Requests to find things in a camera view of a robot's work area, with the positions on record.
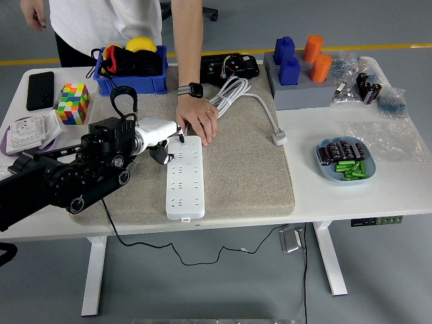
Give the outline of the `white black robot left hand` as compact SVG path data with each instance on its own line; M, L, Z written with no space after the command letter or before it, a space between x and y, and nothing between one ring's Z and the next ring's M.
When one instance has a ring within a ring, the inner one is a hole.
M150 156L160 165L168 164L174 155L166 151L169 137L179 136L180 142L185 143L182 128L174 121L157 118L144 118L135 127L135 150L132 155L139 155L146 149Z

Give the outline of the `person's right hand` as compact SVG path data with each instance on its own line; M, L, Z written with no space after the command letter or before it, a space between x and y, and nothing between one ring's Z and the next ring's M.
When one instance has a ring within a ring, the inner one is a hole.
M33 30L42 32L46 28L44 0L21 0L20 9L22 10L26 23Z

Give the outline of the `person's left hand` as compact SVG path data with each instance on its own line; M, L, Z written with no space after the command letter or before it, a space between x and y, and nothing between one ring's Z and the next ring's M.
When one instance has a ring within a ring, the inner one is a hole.
M185 131L190 125L202 145L208 146L217 135L217 120L219 112L207 99L194 98L189 94L178 96L175 117L178 125Z

